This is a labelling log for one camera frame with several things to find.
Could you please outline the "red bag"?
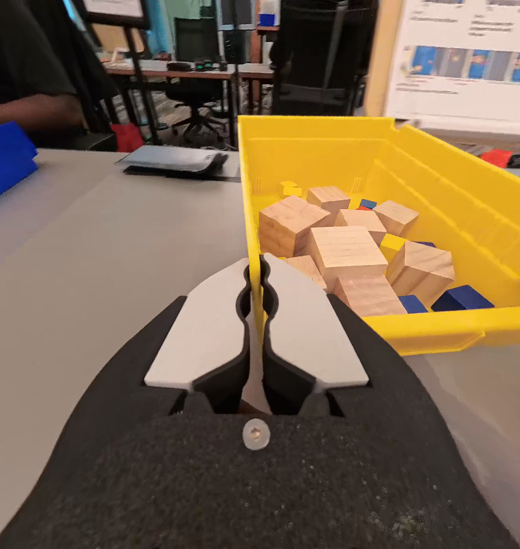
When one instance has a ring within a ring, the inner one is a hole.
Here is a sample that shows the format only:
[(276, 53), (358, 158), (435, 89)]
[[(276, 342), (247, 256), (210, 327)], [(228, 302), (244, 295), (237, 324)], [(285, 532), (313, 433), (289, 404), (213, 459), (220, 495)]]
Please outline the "red bag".
[(133, 123), (110, 124), (115, 140), (116, 151), (119, 153), (131, 153), (145, 145), (140, 128)]

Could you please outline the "yellow plastic bin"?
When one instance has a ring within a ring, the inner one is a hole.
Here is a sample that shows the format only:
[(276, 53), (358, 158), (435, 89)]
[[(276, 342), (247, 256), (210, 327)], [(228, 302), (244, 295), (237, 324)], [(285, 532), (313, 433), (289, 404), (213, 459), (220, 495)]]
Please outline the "yellow plastic bin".
[(339, 186), (361, 199), (393, 200), (419, 212), (410, 236), (452, 253), (456, 283), (494, 308), (369, 317), (402, 356), (520, 344), (520, 177), (390, 118), (238, 118), (244, 221), (257, 331), (265, 325), (258, 213), (282, 182), (303, 191)]

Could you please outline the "black office chair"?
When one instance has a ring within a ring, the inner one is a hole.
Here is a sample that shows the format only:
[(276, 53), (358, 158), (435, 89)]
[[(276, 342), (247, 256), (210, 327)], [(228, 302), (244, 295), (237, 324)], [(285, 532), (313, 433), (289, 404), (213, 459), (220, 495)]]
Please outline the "black office chair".
[(281, 1), (271, 47), (273, 115), (353, 115), (378, 1)]
[[(203, 128), (215, 134), (217, 141), (223, 142), (223, 135), (214, 127), (226, 128), (232, 124), (234, 115), (233, 81), (223, 78), (209, 78), (205, 74), (215, 71), (214, 64), (220, 62), (218, 47), (218, 30), (214, 18), (185, 19), (175, 18), (176, 63), (184, 64), (185, 76), (167, 78), (165, 95), (175, 101), (175, 108), (186, 106), (190, 116), (172, 126), (172, 133), (177, 135), (177, 128), (186, 125), (182, 139), (189, 141), (189, 135), (194, 130)], [(210, 118), (201, 114), (201, 108), (217, 101), (228, 99), (228, 122)]]

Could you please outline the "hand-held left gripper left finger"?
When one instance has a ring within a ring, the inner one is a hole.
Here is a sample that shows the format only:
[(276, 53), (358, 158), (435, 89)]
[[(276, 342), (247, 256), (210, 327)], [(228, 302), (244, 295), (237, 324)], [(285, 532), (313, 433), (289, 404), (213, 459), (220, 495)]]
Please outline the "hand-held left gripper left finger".
[(236, 413), (250, 376), (249, 315), (250, 267), (242, 258), (185, 297), (145, 385), (202, 393), (214, 412)]

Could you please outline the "blue plastic box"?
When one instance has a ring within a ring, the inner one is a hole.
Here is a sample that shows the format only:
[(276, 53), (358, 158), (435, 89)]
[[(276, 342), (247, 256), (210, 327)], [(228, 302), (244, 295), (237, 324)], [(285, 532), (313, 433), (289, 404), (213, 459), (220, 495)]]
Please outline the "blue plastic box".
[(14, 121), (0, 125), (0, 196), (37, 171), (37, 148)]

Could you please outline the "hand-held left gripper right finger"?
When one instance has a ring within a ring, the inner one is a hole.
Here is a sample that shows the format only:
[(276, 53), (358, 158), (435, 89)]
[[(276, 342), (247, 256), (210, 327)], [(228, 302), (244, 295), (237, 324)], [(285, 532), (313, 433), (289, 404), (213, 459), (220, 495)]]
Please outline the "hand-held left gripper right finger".
[(369, 377), (325, 290), (286, 262), (261, 257), (263, 388), (273, 415), (296, 415), (329, 390)]

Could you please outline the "black framed sign stand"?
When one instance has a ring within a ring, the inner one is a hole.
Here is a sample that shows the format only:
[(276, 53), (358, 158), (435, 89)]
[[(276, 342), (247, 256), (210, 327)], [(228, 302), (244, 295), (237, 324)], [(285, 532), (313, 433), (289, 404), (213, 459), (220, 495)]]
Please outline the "black framed sign stand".
[(133, 61), (133, 74), (142, 96), (149, 132), (153, 144), (160, 146), (156, 117), (153, 114), (150, 94), (140, 65), (140, 57), (133, 38), (133, 29), (146, 31), (151, 28), (146, 1), (84, 1), (86, 18), (90, 23), (120, 26), (125, 33)]

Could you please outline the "wooden office desk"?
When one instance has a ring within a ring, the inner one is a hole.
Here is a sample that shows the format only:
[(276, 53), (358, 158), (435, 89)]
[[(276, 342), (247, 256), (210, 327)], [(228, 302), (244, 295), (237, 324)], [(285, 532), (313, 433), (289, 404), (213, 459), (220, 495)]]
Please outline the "wooden office desk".
[(241, 65), (228, 64), (222, 70), (219, 64), (214, 64), (210, 70), (197, 70), (194, 63), (167, 62), (162, 60), (140, 60), (140, 72), (136, 72), (133, 62), (130, 63), (106, 63), (103, 65), (106, 72), (113, 77), (134, 78), (130, 87), (146, 91), (153, 90), (153, 87), (163, 79), (161, 86), (174, 79), (206, 79), (209, 81), (225, 82), (222, 91), (222, 106), (227, 106), (229, 124), (229, 140), (232, 147), (237, 147), (235, 122), (240, 112), (240, 83), (249, 83), (248, 105), (249, 110), (253, 109), (254, 99), (252, 93), (252, 82), (260, 84), (272, 84), (274, 71), (266, 64), (246, 63)]

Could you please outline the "pile of wooden coloured cubes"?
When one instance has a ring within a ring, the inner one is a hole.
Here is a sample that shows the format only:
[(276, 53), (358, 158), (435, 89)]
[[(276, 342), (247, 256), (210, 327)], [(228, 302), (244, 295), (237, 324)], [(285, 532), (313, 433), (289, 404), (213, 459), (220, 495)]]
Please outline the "pile of wooden coloured cubes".
[(336, 186), (294, 183), (259, 211), (261, 252), (279, 257), (360, 317), (495, 308), (456, 281), (450, 251), (404, 238), (419, 213), (397, 202), (351, 198)]

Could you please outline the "grey flat pad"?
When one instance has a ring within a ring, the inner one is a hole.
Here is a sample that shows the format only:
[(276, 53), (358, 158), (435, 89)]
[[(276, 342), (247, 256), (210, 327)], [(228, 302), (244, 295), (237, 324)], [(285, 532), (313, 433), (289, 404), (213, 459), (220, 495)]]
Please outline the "grey flat pad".
[(222, 174), (229, 155), (219, 149), (145, 145), (115, 162), (128, 175), (208, 180)]

